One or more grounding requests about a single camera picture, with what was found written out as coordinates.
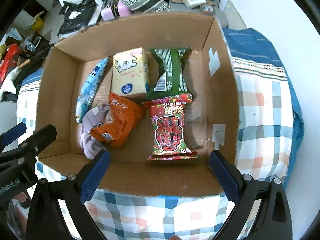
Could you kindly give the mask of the person's right hand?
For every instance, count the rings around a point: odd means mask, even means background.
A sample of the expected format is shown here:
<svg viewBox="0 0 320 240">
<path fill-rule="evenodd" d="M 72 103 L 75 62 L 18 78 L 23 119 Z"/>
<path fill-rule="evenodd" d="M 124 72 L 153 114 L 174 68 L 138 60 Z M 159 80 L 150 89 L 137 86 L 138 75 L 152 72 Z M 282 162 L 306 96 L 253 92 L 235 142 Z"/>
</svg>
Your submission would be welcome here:
<svg viewBox="0 0 320 240">
<path fill-rule="evenodd" d="M 182 240 L 182 239 L 177 235 L 173 235 L 172 237 L 169 238 L 169 240 Z"/>
</svg>

